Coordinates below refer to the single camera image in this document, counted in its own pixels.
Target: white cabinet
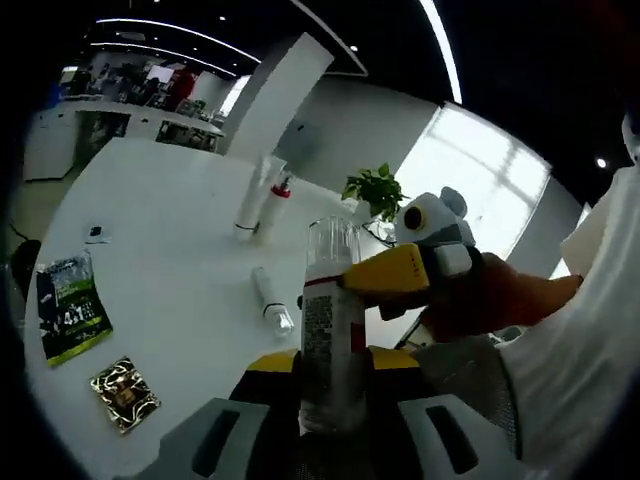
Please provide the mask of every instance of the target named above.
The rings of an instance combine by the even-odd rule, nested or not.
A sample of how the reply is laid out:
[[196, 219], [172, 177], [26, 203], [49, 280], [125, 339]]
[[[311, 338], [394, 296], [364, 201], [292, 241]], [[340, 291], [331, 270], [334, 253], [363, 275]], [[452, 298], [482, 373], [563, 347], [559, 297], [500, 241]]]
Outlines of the white cabinet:
[[162, 123], [162, 120], [162, 117], [153, 114], [132, 114], [131, 117], [129, 117], [129, 123], [127, 125], [127, 133], [125, 133], [125, 137], [146, 138], [155, 141], [156, 137], [158, 136], [158, 132], [160, 131], [160, 124]]
[[24, 180], [62, 178], [73, 167], [78, 120], [74, 111], [52, 110], [34, 119], [24, 151]]

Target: green leaves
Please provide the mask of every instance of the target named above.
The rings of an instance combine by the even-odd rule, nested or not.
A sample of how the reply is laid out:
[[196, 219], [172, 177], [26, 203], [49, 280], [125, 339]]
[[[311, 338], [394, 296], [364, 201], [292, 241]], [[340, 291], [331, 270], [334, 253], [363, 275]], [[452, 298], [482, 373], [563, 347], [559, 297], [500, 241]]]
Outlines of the green leaves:
[[342, 192], [342, 200], [346, 200], [347, 198], [354, 198], [358, 195], [358, 186], [355, 184], [347, 185], [344, 187], [344, 191]]
[[377, 170], [361, 169], [359, 177], [348, 176], [342, 192], [342, 199], [357, 198], [369, 203], [372, 217], [380, 215], [385, 221], [393, 221], [403, 198], [402, 188], [391, 174], [388, 163]]
[[378, 174], [381, 177], [388, 177], [389, 175], [391, 175], [391, 172], [389, 172], [389, 164], [383, 163], [378, 169]]

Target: gray floor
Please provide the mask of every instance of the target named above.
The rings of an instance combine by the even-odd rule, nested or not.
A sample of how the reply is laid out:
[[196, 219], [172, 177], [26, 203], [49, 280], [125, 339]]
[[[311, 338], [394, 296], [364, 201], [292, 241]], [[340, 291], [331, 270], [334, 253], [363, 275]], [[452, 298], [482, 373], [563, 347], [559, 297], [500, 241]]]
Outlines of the gray floor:
[[[67, 191], [78, 178], [84, 166], [74, 167], [61, 180], [47, 180], [35, 182], [17, 182], [9, 203], [9, 219], [13, 226], [29, 239], [42, 241], [53, 219], [58, 205]], [[24, 241], [16, 235], [8, 226], [5, 229], [6, 251], [3, 263], [8, 262], [9, 256]], [[11, 317], [14, 323], [22, 326], [24, 318], [24, 300], [18, 290], [11, 272], [5, 268], [4, 272], [8, 291], [7, 299], [11, 309]]]

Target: green packaging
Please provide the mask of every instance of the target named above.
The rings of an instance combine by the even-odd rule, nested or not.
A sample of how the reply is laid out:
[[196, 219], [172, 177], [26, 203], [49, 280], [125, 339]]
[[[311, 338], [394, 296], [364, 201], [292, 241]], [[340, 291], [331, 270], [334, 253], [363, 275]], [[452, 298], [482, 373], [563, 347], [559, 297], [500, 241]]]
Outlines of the green packaging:
[[113, 330], [93, 278], [88, 251], [36, 272], [42, 346], [50, 366], [102, 341]]

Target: plastic bottle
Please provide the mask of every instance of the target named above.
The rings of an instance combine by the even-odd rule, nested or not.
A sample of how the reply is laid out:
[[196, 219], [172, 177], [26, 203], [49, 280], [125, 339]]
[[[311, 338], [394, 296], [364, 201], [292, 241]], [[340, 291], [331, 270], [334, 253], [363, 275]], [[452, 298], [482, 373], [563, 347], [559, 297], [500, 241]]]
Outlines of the plastic bottle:
[[284, 166], [284, 160], [269, 155], [263, 155], [258, 160], [234, 222], [233, 230], [236, 239], [249, 240], [253, 235], [267, 195], [268, 185], [273, 184]]
[[273, 329], [277, 337], [284, 338], [293, 332], [295, 324], [287, 307], [279, 300], [273, 289], [271, 278], [262, 267], [251, 271], [251, 278], [262, 303], [262, 316]]
[[328, 217], [309, 227], [302, 307], [300, 423], [308, 431], [348, 433], [366, 417], [364, 304], [337, 285], [360, 260], [358, 229]]
[[271, 187], [253, 233], [255, 243], [265, 244], [273, 236], [276, 223], [282, 216], [284, 207], [291, 196], [291, 185], [294, 180], [295, 176], [291, 172], [283, 171], [276, 184]]

